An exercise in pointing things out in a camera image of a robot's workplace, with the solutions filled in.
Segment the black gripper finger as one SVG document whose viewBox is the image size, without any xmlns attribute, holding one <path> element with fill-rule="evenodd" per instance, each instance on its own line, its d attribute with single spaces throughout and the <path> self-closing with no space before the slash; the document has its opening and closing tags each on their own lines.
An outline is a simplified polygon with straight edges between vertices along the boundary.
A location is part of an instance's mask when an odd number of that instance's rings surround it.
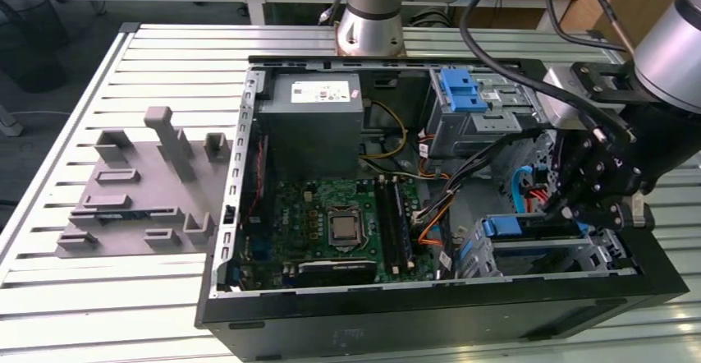
<svg viewBox="0 0 701 363">
<path fill-rule="evenodd" d="M 588 131 L 559 131 L 551 170 L 557 174 L 555 188 L 543 210 L 547 218 L 560 217 L 576 222 L 597 222 L 593 186 L 600 174 L 596 170 L 596 150 L 600 142 Z"/>
<path fill-rule="evenodd" d="M 599 203 L 571 205 L 569 208 L 575 220 L 596 228 L 613 231 L 655 229 L 652 209 L 640 192 Z"/>
</svg>

